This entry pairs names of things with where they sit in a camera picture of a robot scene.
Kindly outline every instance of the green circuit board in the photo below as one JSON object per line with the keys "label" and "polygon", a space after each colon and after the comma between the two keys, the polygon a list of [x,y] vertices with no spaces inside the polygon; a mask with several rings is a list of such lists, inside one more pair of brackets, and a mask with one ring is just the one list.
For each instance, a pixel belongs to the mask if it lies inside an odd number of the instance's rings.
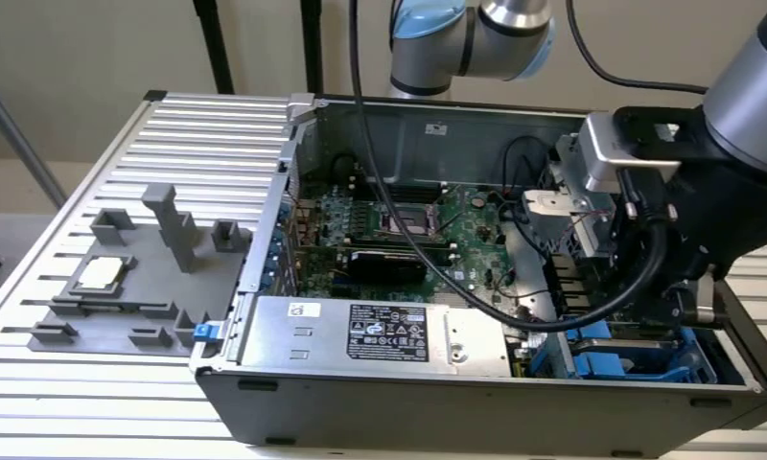
{"label": "green circuit board", "polygon": [[[460,300],[431,271],[415,284],[355,282],[347,272],[347,258],[353,251],[412,251],[381,203],[355,200],[352,193],[339,187],[316,195],[313,200],[306,204],[313,207],[309,221],[305,228],[298,228],[305,242],[297,252],[298,295],[444,304]],[[444,261],[444,272],[484,301],[507,306],[508,300],[493,291],[493,282],[508,270],[509,260],[497,203],[488,202],[488,194],[476,187],[452,185],[435,202],[397,202],[397,210],[420,244]]]}

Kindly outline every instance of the slotted aluminum surface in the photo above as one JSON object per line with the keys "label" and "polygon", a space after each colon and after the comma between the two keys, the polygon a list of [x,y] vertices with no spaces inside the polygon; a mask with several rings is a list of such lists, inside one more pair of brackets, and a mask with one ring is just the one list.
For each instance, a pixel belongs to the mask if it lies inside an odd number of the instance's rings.
{"label": "slotted aluminum surface", "polygon": [[[192,211],[200,225],[214,218],[256,225],[273,159],[289,137],[285,107],[286,99],[177,94],[161,103],[142,103],[0,290],[0,457],[335,458],[324,450],[236,443],[185,358],[33,353],[25,348],[27,328],[43,318],[43,303],[60,292],[93,241],[92,216],[102,207],[116,207],[128,209],[134,221],[153,221],[138,203],[146,183],[176,185],[177,208]],[[728,282],[767,337],[767,247],[736,263]],[[471,455],[343,455],[396,457]],[[767,460],[767,424],[752,431],[712,431],[663,458]]]}

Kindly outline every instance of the white wall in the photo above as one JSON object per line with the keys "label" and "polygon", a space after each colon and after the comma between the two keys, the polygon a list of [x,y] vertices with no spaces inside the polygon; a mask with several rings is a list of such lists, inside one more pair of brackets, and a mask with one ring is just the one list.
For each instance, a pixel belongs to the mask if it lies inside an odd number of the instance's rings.
{"label": "white wall", "polygon": [[[455,100],[552,107],[698,103],[619,88],[576,52],[564,2],[559,36],[525,82],[456,79]],[[710,84],[767,11],[767,0],[580,0],[583,35],[606,69],[630,78]],[[236,90],[305,89],[297,0],[220,0]],[[360,2],[364,92],[388,82],[388,0]],[[323,5],[324,89],[349,93],[347,1]],[[212,92],[190,0],[0,0],[0,96],[46,159],[93,161],[149,88]],[[0,138],[0,156],[13,156]]]}

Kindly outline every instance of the black pole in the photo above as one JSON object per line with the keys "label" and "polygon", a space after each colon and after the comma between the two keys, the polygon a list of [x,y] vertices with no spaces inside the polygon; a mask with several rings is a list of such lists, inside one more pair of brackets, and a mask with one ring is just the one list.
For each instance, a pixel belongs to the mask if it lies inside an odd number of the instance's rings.
{"label": "black pole", "polygon": [[321,0],[300,0],[306,91],[323,93]]}
{"label": "black pole", "polygon": [[225,39],[221,35],[216,0],[193,0],[193,7],[198,16],[198,23],[201,24],[206,56],[209,57],[209,66],[213,71],[213,80],[216,81],[216,91],[218,91],[218,94],[234,94],[230,64],[228,63],[228,49],[225,48]]}

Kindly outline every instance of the power supply label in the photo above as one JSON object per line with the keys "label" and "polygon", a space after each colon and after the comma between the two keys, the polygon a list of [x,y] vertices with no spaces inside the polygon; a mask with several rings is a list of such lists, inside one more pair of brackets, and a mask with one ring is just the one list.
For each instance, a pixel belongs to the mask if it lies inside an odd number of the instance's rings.
{"label": "power supply label", "polygon": [[425,309],[351,305],[347,355],[352,359],[427,362]]}

